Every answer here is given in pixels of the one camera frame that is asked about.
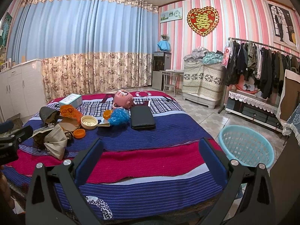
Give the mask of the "cream round plastic bowl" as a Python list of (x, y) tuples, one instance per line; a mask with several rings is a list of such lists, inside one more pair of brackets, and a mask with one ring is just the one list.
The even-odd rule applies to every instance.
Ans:
[(98, 119), (94, 116), (84, 115), (80, 119), (81, 126), (86, 130), (93, 130), (97, 127)]

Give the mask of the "clothes rack with garments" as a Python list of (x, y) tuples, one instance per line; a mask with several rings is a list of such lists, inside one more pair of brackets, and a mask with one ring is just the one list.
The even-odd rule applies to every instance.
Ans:
[[(265, 89), (272, 92), (271, 86), (273, 83), (279, 85), (280, 73), (285, 69), (298, 73), (299, 56), (264, 43), (229, 37), (222, 66), (226, 68), (225, 85), (235, 85), (239, 94), (246, 94), (241, 99), (242, 102), (275, 114), (278, 107), (267, 103), (265, 98), (259, 99), (256, 95)], [(253, 78), (257, 89), (251, 91), (239, 86), (241, 75), (244, 76), (244, 81)]]

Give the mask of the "brown rectangular tray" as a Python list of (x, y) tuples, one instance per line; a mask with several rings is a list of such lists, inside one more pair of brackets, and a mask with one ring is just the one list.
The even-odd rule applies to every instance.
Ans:
[(67, 132), (74, 132), (80, 128), (80, 123), (74, 118), (63, 117), (58, 124)]

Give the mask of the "blue and floral curtain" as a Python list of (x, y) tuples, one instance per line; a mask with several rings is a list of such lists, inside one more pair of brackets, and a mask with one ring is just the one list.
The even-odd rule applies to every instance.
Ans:
[(144, 0), (23, 0), (7, 57), (42, 61), (48, 100), (149, 86), (158, 20)]

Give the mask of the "low shelf with lace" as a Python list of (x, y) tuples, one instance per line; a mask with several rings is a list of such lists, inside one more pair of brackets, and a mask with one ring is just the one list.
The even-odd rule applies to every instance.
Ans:
[(282, 124), (276, 118), (278, 107), (263, 99), (238, 90), (230, 90), (225, 110), (282, 133)]

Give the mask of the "red heart wall decoration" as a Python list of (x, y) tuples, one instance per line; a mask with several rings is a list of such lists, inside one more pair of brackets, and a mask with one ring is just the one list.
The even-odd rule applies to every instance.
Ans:
[(210, 34), (219, 20), (219, 12), (213, 7), (194, 8), (187, 15), (187, 22), (192, 31), (202, 37)]

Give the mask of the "light blue laundry basket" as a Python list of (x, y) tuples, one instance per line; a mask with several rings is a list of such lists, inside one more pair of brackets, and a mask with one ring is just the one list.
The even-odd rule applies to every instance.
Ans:
[(219, 145), (229, 160), (237, 160), (244, 166), (256, 167), (259, 163), (270, 168), (275, 154), (270, 142), (255, 130), (241, 125), (229, 125), (221, 129)]

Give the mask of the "blue plastic bag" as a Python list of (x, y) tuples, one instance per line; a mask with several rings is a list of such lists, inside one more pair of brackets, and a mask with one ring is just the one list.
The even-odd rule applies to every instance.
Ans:
[(130, 115), (124, 108), (113, 110), (108, 122), (112, 126), (127, 125), (130, 121)]

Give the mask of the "grey water dispenser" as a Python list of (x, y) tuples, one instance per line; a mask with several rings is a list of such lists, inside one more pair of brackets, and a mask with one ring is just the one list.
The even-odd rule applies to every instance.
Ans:
[(170, 70), (171, 53), (165, 51), (154, 52), (152, 69), (152, 88), (156, 90), (163, 89), (162, 71)]

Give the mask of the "landscape wall picture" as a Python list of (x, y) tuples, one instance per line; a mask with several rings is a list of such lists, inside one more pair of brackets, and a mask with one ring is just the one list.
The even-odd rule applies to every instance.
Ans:
[(168, 11), (161, 12), (160, 23), (180, 20), (183, 18), (183, 8), (175, 8)]

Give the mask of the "black rectangular pouch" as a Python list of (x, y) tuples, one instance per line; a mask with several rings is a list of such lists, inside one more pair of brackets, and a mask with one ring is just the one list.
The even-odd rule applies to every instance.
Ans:
[(131, 108), (131, 128), (134, 130), (152, 130), (156, 127), (149, 106), (136, 105)]

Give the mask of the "brown paper bag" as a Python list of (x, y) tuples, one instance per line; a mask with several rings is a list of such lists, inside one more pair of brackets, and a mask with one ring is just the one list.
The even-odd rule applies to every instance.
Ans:
[(58, 160), (63, 159), (67, 142), (68, 138), (59, 124), (44, 138), (48, 153)]

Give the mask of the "small metal side table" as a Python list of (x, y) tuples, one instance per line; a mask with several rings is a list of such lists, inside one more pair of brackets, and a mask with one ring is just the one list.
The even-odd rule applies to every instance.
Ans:
[(168, 89), (173, 90), (173, 95), (176, 96), (176, 88), (177, 81), (184, 75), (184, 71), (182, 70), (161, 70), (163, 77), (163, 91), (167, 91)]

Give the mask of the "blue covered water bottle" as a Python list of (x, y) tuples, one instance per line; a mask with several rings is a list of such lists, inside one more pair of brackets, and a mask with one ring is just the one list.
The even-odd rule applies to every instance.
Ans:
[(159, 48), (160, 51), (167, 51), (167, 52), (171, 51), (170, 44), (166, 40), (159, 41), (157, 43), (157, 46), (158, 46), (158, 48)]

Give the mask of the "pile of folded clothes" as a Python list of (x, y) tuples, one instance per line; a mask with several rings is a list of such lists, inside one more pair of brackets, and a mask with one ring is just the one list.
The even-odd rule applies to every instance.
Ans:
[(223, 60), (223, 53), (220, 51), (209, 51), (204, 47), (197, 47), (191, 54), (184, 57), (184, 62), (200, 62), (205, 65), (219, 64)]

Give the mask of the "white cabinet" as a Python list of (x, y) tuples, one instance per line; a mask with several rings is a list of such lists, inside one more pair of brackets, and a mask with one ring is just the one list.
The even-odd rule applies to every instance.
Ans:
[(1, 120), (19, 114), (20, 118), (36, 114), (46, 105), (42, 61), (33, 59), (11, 66), (1, 64)]

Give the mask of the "light blue tissue box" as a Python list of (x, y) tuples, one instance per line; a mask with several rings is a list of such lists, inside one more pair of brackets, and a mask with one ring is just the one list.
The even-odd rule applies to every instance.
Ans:
[(78, 108), (82, 105), (82, 95), (70, 94), (67, 97), (59, 101), (59, 106), (71, 105), (74, 108)]

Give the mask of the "striped blue red bedspread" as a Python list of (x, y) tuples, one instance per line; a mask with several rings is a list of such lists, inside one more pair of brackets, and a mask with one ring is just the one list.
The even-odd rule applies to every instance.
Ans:
[(173, 97), (159, 91), (135, 92), (136, 104), (149, 106), (156, 126), (130, 125), (88, 130), (66, 147), (64, 159), (101, 139), (104, 151), (82, 195), (99, 219), (117, 221), (179, 211), (215, 197), (214, 181), (198, 143), (210, 138)]

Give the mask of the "framed silhouette wall picture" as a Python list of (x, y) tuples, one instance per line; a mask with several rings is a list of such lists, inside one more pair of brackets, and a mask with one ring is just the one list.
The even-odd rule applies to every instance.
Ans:
[(273, 26), (274, 41), (297, 50), (296, 31), (290, 10), (270, 1), (266, 2), (266, 6)]

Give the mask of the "patterned cloth covered chest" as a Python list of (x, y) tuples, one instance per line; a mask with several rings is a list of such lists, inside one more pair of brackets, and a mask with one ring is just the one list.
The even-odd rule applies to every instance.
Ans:
[(183, 75), (183, 100), (214, 109), (220, 103), (225, 71), (220, 63), (203, 64), (201, 60), (186, 60)]

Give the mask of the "orange plastic mesh bag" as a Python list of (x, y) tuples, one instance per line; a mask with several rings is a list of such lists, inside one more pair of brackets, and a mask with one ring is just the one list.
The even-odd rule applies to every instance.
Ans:
[(61, 105), (59, 111), (61, 116), (75, 119), (78, 123), (81, 122), (82, 113), (72, 105)]

